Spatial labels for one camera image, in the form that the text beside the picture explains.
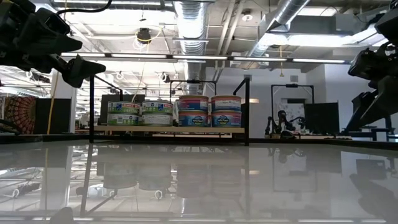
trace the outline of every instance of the wooden shelf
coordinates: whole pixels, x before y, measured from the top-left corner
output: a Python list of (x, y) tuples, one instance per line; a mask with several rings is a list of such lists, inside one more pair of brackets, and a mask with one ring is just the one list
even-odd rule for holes
[(95, 126), (95, 131), (153, 131), (170, 133), (244, 133), (244, 128), (196, 128), (152, 126)]

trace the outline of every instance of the tuna can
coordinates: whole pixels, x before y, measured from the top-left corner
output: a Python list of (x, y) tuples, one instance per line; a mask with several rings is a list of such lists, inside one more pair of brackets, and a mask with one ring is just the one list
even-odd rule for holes
[(202, 95), (180, 96), (180, 111), (208, 111), (209, 98)]
[(204, 111), (180, 111), (178, 125), (181, 127), (207, 127), (208, 113)]
[(220, 95), (211, 98), (211, 111), (241, 111), (242, 98), (233, 95)]
[(139, 125), (139, 116), (133, 114), (108, 114), (108, 125)]
[(109, 101), (108, 114), (138, 114), (140, 105), (124, 101)]
[(216, 111), (211, 114), (211, 123), (215, 128), (240, 128), (242, 112)]
[(171, 126), (173, 116), (168, 114), (143, 114), (143, 126)]
[(162, 101), (145, 101), (142, 103), (142, 113), (173, 114), (173, 104)]

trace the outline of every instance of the canned food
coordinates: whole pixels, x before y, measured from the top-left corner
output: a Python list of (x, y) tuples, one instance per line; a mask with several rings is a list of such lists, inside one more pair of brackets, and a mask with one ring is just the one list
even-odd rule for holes
[(144, 114), (142, 115), (142, 125), (144, 126), (171, 126), (173, 116), (167, 114)]
[(178, 125), (181, 127), (207, 127), (208, 113), (204, 111), (180, 111)]
[(233, 95), (220, 95), (211, 98), (211, 111), (241, 111), (242, 98)]
[(108, 114), (108, 125), (138, 125), (139, 116), (133, 114)]
[(145, 101), (142, 103), (142, 113), (173, 114), (173, 104), (162, 101)]
[(137, 103), (123, 101), (109, 101), (108, 114), (138, 114), (140, 105)]
[(180, 111), (208, 111), (209, 98), (202, 95), (180, 96)]
[(211, 123), (216, 128), (240, 128), (242, 112), (216, 111), (211, 114)]

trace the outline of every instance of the ceiling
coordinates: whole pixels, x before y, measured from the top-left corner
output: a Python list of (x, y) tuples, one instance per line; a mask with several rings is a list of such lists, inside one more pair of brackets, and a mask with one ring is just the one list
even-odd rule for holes
[[(50, 7), (43, 1), (34, 1), (39, 7)], [(383, 1), (320, 1), (312, 0), (299, 15), (304, 16), (333, 16), (337, 11), (340, 13), (352, 14), (354, 12), (366, 12), (377, 7), (388, 5), (390, 0)], [(234, 39), (228, 47), (227, 54), (233, 52), (246, 52), (251, 50), (257, 40), (257, 27), (261, 18), (276, 9), (278, 0), (248, 0), (244, 3), (244, 9), (250, 9), (253, 18), (250, 21), (238, 20)], [(223, 30), (223, 14), (229, 6), (229, 0), (217, 0), (209, 4), (206, 21), (206, 54), (214, 55)], [(112, 52), (112, 53), (142, 53), (142, 54), (181, 54), (180, 42), (178, 37), (177, 20), (175, 14), (170, 11), (150, 11), (150, 10), (128, 10), (113, 9), (99, 13), (68, 13), (66, 21), (71, 25), (72, 36), (83, 42), (83, 48), (79, 52)], [(149, 28), (152, 37), (156, 37), (149, 45), (139, 45), (135, 38), (136, 32), (140, 28)], [(303, 47), (296, 45), (283, 45), (281, 48), (268, 48), (266, 52), (271, 57), (310, 57), (310, 58), (353, 58), (364, 45), (352, 48), (336, 47)], [(168, 74), (172, 80), (183, 80), (183, 63), (167, 62), (115, 62), (97, 61), (107, 67), (107, 71), (102, 74), (108, 81), (116, 86), (129, 87), (129, 93), (134, 94), (135, 88), (147, 87), (152, 89), (147, 91), (147, 96), (167, 96), (169, 94), (168, 83), (164, 83), (159, 76)], [(309, 69), (303, 63), (284, 63), (284, 68), (298, 68), (302, 71)], [(270, 63), (271, 70), (280, 68), (280, 63)], [(27, 91), (36, 96), (48, 96), (50, 84), (31, 80), (26, 72), (17, 68), (3, 67), (0, 69), (0, 79), (5, 85), (24, 85), (25, 87), (16, 90)], [(52, 79), (51, 74), (42, 74)], [(88, 82), (84, 82), (83, 88), (78, 90), (78, 103), (85, 104), (88, 98)], [(104, 83), (97, 81), (96, 86), (105, 86)], [(15, 90), (5, 90), (0, 88), (4, 94), (15, 94)], [(97, 89), (96, 96), (108, 94), (108, 89)], [(183, 91), (178, 91), (176, 95), (182, 95)]]

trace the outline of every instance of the reflective surface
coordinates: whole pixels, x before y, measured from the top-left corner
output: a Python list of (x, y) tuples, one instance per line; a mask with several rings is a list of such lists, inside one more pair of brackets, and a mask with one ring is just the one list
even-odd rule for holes
[(68, 206), (81, 222), (398, 222), (393, 151), (86, 141), (1, 149), (0, 221)]

